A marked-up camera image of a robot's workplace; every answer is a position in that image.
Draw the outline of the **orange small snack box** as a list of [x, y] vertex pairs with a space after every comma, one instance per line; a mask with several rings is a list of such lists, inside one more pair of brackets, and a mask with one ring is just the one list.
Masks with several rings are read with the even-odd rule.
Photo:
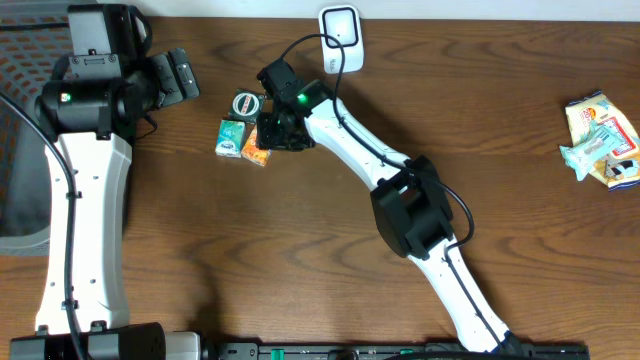
[[262, 150], [258, 147], [257, 135], [257, 128], [254, 127], [242, 148], [241, 156], [256, 165], [264, 167], [267, 164], [272, 151]]

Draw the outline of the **dark green round-label packet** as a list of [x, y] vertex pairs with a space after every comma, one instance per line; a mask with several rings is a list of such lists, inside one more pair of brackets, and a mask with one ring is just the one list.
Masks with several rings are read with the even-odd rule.
[[231, 120], [255, 124], [262, 112], [264, 102], [264, 94], [237, 89], [228, 116]]

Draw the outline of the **teal white small box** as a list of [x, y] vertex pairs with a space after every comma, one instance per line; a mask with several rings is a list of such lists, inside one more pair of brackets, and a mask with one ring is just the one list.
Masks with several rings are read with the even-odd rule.
[[215, 152], [218, 156], [240, 158], [246, 125], [241, 121], [222, 120]]

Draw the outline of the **teal snack packet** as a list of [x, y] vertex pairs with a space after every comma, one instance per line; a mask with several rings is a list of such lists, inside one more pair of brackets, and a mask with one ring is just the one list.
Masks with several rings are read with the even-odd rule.
[[597, 161], [623, 143], [624, 139], [621, 135], [606, 125], [599, 125], [592, 121], [584, 141], [573, 147], [560, 146], [559, 150], [565, 164], [575, 171], [576, 179], [583, 181]]

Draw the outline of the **yellow wet wipes pack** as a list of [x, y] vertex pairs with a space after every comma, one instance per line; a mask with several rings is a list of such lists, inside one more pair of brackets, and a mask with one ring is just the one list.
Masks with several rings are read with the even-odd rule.
[[592, 176], [610, 191], [639, 184], [639, 134], [602, 92], [565, 107], [572, 145], [562, 146], [579, 181]]

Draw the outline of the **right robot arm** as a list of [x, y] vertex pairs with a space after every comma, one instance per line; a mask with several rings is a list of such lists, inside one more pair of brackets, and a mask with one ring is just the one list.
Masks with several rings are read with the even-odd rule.
[[460, 197], [443, 184], [433, 163], [383, 143], [346, 109], [337, 90], [307, 83], [278, 59], [257, 75], [273, 102], [258, 119], [263, 149], [301, 151], [321, 145], [368, 187], [380, 236], [415, 264], [450, 315], [468, 351], [519, 355], [519, 341], [493, 311], [468, 270], [452, 226], [449, 202]]

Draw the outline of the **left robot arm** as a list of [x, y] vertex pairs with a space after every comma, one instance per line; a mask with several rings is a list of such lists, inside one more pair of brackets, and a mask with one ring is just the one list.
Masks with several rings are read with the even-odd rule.
[[26, 121], [45, 146], [51, 185], [46, 286], [35, 332], [14, 359], [190, 359], [214, 356], [195, 332], [132, 324], [122, 276], [127, 179], [139, 120], [195, 98], [186, 52], [150, 54], [132, 5], [68, 9], [72, 77], [43, 87]]

